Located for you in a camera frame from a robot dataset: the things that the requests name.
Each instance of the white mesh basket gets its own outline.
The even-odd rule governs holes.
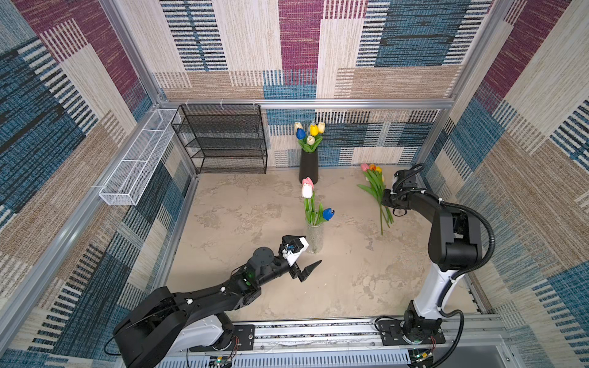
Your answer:
[[[175,124],[180,123],[175,109],[158,109],[150,117],[100,190],[100,197],[108,205],[139,203],[174,135],[173,120],[178,120]]]

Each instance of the beige tabletop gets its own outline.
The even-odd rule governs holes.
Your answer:
[[[389,182],[396,168],[383,170]],[[430,266],[430,223],[409,211],[381,235],[376,201],[356,186],[367,184],[359,167],[319,175],[316,197],[335,216],[323,225],[323,250],[297,263],[323,263],[304,283],[284,275],[265,284],[254,303],[228,313],[233,320],[402,315],[419,293]],[[176,292],[219,284],[256,248],[277,254],[283,235],[305,232],[298,170],[203,174],[167,285]],[[458,286],[446,309],[476,312],[464,282]]]

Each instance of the bouquet of tulips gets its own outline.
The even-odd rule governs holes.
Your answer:
[[[303,198],[305,198],[305,217],[307,223],[312,226],[321,225],[332,219],[335,211],[331,208],[323,209],[323,204],[315,206],[315,192],[313,191],[313,181],[311,178],[303,179]]]
[[[380,166],[374,164],[362,164],[360,165],[360,168],[364,171],[366,180],[370,182],[370,187],[362,184],[358,184],[358,187],[367,191],[374,197],[374,199],[376,199],[380,211],[380,234],[382,235],[382,218],[385,218],[388,227],[390,227],[389,224],[393,223],[393,215],[391,214],[389,207],[385,206],[385,211],[382,210],[383,206],[381,203],[383,192],[385,191],[385,177],[382,175],[382,169]]]
[[[294,124],[294,130],[296,131],[296,138],[299,140],[299,145],[305,152],[315,152],[317,146],[323,140],[323,132],[325,131],[325,123],[320,122],[319,124],[311,124],[309,127],[309,135],[305,133],[303,124],[296,122]]]

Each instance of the black mesh rack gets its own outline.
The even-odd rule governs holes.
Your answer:
[[[260,105],[180,105],[174,131],[198,173],[265,174]]]

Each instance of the pink tulip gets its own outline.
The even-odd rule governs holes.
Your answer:
[[[311,189],[315,189],[315,187],[313,185],[313,180],[311,180],[310,177],[304,178],[302,184],[309,184],[309,185],[311,185]]]

